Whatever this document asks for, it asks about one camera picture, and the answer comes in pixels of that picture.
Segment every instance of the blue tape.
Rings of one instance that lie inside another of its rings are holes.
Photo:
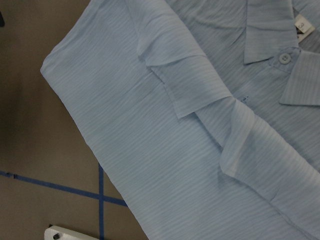
[[[23,181],[23,182],[36,184],[36,185],[44,186],[44,187],[51,188],[51,189],[57,189],[57,190],[61,190],[61,191],[64,191],[64,192],[77,194],[77,195],[85,196],[85,197],[92,198],[92,199],[99,200],[100,197],[101,197],[100,194],[97,194],[97,193],[84,191],[84,190],[76,189],[76,188],[73,188],[73,187],[63,186],[63,185],[59,185],[59,184],[55,184],[55,183],[51,183],[51,182],[41,181],[41,180],[33,179],[33,178],[30,178],[30,177],[26,177],[26,176],[20,176],[20,175],[17,175],[17,174],[6,172],[6,171],[1,171],[0,170],[0,176],[4,176],[4,177],[7,177],[7,178],[12,178],[13,177],[13,179],[20,180],[20,181]],[[126,204],[126,202],[124,200],[117,199],[117,198],[114,198],[114,197],[104,196],[103,195],[103,201],[111,203],[111,204],[117,204],[117,205],[121,205],[121,206],[127,207],[127,204]]]
[[[99,164],[99,236],[100,240],[105,239],[104,224],[104,170]]]

